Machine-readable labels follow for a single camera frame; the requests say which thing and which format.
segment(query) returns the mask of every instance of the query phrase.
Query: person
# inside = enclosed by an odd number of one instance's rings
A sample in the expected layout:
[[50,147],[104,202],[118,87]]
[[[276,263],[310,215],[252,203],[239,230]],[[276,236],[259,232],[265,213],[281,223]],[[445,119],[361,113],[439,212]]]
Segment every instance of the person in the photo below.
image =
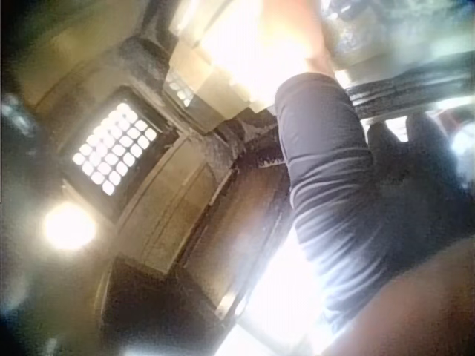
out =
[[379,124],[368,147],[308,1],[264,0],[261,44],[298,239],[341,334],[326,355],[460,355],[474,335],[473,215],[445,138],[414,115],[407,145]]

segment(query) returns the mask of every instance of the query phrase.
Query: grid ceiling light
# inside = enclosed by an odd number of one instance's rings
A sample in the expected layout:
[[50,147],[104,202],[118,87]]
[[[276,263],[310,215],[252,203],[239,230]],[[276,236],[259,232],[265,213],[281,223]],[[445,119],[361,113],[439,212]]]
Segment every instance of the grid ceiling light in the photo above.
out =
[[73,162],[107,195],[157,138],[157,132],[124,102],[94,128],[73,155]]

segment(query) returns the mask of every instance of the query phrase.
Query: gray sleeve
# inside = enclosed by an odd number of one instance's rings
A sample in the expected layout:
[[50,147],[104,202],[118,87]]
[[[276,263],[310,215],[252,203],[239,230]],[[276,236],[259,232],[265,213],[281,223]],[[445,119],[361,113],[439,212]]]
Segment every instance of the gray sleeve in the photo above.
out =
[[296,76],[279,88],[275,104],[298,238],[323,287],[325,315],[340,329],[394,275],[398,229],[389,225],[397,219],[374,182],[361,123],[335,80]]

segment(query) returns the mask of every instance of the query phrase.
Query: bright light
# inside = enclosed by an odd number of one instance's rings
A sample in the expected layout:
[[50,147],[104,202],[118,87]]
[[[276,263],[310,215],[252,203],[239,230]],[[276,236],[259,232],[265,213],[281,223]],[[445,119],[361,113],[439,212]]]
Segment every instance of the bright light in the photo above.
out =
[[474,97],[470,96],[462,96],[459,98],[449,98],[446,100],[442,100],[436,104],[437,108],[440,110],[447,110],[451,108],[457,108],[463,105],[469,105],[474,102]]
[[231,2],[200,44],[215,65],[246,89],[251,102],[259,100],[267,105],[274,102],[279,84],[306,70],[303,58],[309,54],[290,36],[279,42],[279,48],[262,45],[259,39],[261,3],[255,0]]
[[186,9],[185,15],[183,15],[180,23],[177,26],[178,32],[181,32],[190,22],[198,6],[198,0],[191,0],[190,5]]
[[475,152],[475,124],[472,122],[463,126],[452,141],[452,150],[457,156],[464,155],[470,149]]
[[92,130],[72,160],[104,193],[112,195],[128,167],[156,138],[157,132],[123,102]]
[[246,330],[236,325],[221,344],[214,356],[273,356],[262,343],[254,339]]
[[291,349],[323,311],[318,291],[293,228],[252,292],[243,317],[275,343]]
[[386,126],[396,135],[400,142],[407,142],[407,116],[396,117],[395,119],[386,120]]
[[45,233],[57,249],[77,250],[94,238],[96,226],[82,208],[65,202],[46,216]]

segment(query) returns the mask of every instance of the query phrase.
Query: light fixture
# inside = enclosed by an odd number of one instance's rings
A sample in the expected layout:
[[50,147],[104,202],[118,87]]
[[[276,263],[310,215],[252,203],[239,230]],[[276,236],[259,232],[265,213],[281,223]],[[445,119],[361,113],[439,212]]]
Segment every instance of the light fixture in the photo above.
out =
[[72,202],[55,207],[45,218],[47,240],[59,250],[77,250],[96,235],[91,217]]
[[121,102],[90,132],[72,160],[110,196],[156,138],[155,129]]

